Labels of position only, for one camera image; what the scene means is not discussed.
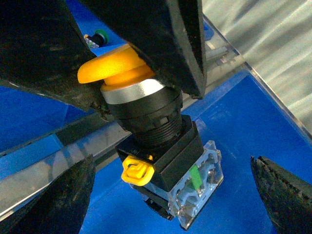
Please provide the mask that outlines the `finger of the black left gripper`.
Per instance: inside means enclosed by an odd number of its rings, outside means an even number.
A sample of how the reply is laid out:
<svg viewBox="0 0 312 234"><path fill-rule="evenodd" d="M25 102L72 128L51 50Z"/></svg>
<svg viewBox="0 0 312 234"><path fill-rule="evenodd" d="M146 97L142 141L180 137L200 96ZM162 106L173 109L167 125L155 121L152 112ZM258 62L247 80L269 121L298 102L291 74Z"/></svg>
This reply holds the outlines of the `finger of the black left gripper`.
<svg viewBox="0 0 312 234"><path fill-rule="evenodd" d="M200 0L83 0L82 4L125 40L161 82L194 99L207 84Z"/></svg>
<svg viewBox="0 0 312 234"><path fill-rule="evenodd" d="M94 58L65 1L1 1L1 85L94 110L107 119L111 113L101 82L78 82L78 69Z"/></svg>

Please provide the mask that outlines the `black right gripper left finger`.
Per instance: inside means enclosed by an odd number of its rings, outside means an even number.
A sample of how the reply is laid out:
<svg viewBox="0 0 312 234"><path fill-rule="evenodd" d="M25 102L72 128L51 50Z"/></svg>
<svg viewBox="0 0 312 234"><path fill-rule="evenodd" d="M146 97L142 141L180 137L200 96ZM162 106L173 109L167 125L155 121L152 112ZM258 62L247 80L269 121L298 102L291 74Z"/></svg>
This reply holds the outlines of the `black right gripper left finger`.
<svg viewBox="0 0 312 234"><path fill-rule="evenodd" d="M42 193L0 222L2 234L78 234L96 175L92 155L58 176Z"/></svg>

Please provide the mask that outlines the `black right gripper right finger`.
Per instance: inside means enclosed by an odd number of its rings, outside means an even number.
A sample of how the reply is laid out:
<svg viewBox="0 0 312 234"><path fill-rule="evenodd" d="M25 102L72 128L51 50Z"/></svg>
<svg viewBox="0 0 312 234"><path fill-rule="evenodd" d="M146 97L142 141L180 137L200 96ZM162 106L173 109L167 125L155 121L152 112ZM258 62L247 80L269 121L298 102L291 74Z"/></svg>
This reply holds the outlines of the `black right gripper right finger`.
<svg viewBox="0 0 312 234"><path fill-rule="evenodd" d="M257 191L277 233L310 234L312 185L264 156L252 156L250 165Z"/></svg>

